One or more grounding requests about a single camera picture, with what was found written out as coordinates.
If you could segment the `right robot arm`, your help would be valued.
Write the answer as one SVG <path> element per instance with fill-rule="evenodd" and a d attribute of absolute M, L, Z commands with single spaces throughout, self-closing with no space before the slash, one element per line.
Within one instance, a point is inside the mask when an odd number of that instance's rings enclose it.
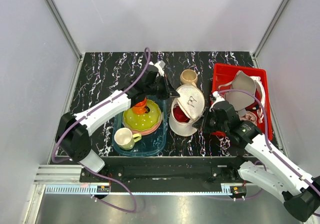
<path fill-rule="evenodd" d="M 237 156 L 227 169 L 229 180 L 251 182 L 276 197 L 295 219 L 305 222 L 319 208 L 319 177 L 303 171 L 275 148 L 262 131 L 240 120 L 228 101 L 215 102 L 193 127 L 204 132 L 223 132 L 238 147 L 256 157 L 268 170 Z"/>

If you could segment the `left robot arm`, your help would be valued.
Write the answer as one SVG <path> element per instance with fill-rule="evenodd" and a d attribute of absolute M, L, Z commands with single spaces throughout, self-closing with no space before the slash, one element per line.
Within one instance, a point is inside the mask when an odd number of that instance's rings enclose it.
<path fill-rule="evenodd" d="M 59 121 L 55 147 L 70 159 L 90 169 L 98 182 L 108 176 L 105 162 L 92 150 L 90 137 L 104 123 L 130 109 L 147 96 L 160 100 L 179 97 L 161 67 L 148 64 L 137 77 L 125 81 L 118 90 L 93 107 L 78 114 L 65 113 Z"/>

